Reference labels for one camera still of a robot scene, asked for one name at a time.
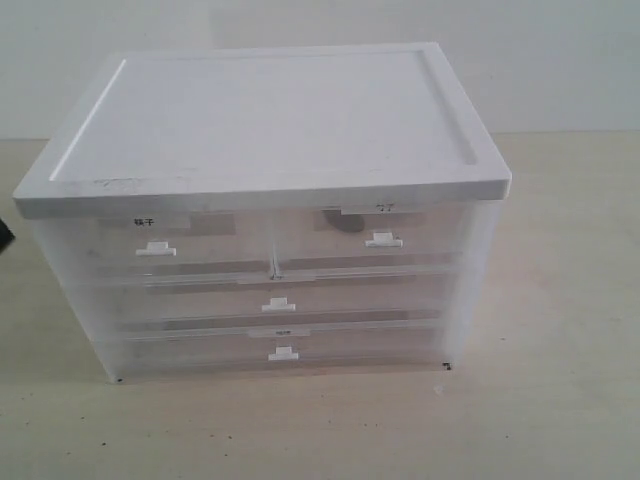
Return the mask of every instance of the white lid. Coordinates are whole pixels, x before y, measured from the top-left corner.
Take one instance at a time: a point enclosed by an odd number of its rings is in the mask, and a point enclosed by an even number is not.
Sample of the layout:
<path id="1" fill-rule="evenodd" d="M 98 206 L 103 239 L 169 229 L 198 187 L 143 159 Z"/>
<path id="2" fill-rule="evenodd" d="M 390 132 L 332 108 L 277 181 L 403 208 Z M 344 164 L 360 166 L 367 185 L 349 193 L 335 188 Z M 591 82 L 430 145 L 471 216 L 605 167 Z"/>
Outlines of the white lid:
<path id="1" fill-rule="evenodd" d="M 494 200 L 437 44 L 112 57 L 16 189 L 27 218 Z"/>

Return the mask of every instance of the white wall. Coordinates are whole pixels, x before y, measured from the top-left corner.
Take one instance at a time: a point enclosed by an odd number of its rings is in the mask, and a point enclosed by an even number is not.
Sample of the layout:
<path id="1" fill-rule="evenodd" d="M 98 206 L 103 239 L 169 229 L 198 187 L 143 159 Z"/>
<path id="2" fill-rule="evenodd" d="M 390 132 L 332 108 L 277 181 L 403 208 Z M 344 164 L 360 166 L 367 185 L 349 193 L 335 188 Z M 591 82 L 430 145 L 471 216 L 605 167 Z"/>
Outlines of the white wall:
<path id="1" fill-rule="evenodd" d="M 0 138 L 114 50 L 439 41 L 494 132 L 640 129 L 637 0 L 0 0 Z"/>

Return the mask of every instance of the drawer handle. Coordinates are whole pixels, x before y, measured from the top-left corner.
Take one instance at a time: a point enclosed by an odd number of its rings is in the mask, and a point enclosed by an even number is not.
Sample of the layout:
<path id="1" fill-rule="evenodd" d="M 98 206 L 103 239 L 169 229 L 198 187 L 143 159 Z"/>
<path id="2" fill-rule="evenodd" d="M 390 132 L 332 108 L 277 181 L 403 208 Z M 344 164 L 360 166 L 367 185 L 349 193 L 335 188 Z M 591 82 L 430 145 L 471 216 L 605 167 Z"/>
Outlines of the drawer handle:
<path id="1" fill-rule="evenodd" d="M 373 240 L 364 242 L 367 247 L 402 247 L 403 241 L 399 238 L 393 238 L 393 233 L 382 232 L 374 233 Z"/>
<path id="2" fill-rule="evenodd" d="M 300 354 L 293 351 L 293 347 L 276 347 L 276 353 L 269 354 L 269 361 L 298 360 Z"/>
<path id="3" fill-rule="evenodd" d="M 262 306 L 263 312 L 295 312 L 296 304 L 287 303 L 287 297 L 277 297 L 269 300 L 269 305 Z"/>
<path id="4" fill-rule="evenodd" d="M 176 253 L 175 248 L 169 247 L 169 242 L 149 242 L 147 248 L 136 250 L 137 257 L 173 257 Z"/>

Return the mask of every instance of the small drawer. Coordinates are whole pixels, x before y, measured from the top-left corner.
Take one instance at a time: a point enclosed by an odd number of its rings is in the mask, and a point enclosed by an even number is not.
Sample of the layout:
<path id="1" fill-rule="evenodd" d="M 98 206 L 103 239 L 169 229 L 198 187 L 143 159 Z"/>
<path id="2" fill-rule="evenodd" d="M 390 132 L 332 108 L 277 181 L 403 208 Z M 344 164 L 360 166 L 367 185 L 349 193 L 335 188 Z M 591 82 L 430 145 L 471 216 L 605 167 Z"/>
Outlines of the small drawer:
<path id="1" fill-rule="evenodd" d="M 98 220 L 107 275 L 268 272 L 267 218 L 259 214 L 138 215 Z"/>
<path id="2" fill-rule="evenodd" d="M 445 307 L 455 274 L 270 281 L 258 284 L 137 286 L 123 289 L 123 318 L 163 319 L 257 316 L 264 324 L 313 312 L 352 312 Z"/>
<path id="3" fill-rule="evenodd" d="M 415 213 L 291 210 L 278 216 L 278 260 L 289 270 L 449 263 L 462 248 L 466 205 Z"/>
<path id="4" fill-rule="evenodd" d="M 117 377 L 185 367 L 253 365 L 268 368 L 331 360 L 437 362 L 441 331 L 431 326 L 310 330 L 291 336 L 203 335 L 96 343 Z"/>

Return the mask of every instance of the black object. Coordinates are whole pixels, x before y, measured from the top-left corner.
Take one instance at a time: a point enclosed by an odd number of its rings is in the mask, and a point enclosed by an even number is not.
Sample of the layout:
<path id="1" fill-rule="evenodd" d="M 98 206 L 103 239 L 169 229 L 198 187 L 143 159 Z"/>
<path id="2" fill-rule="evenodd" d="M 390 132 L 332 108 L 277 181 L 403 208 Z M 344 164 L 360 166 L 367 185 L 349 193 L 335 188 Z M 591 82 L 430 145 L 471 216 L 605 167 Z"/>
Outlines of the black object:
<path id="1" fill-rule="evenodd" d="M 0 253 L 4 252 L 4 249 L 7 248 L 15 238 L 11 230 L 9 230 L 9 227 L 0 219 Z"/>
<path id="2" fill-rule="evenodd" d="M 340 210 L 323 210 L 324 218 L 333 228 L 344 233 L 360 233 L 364 230 L 362 215 L 342 215 Z"/>

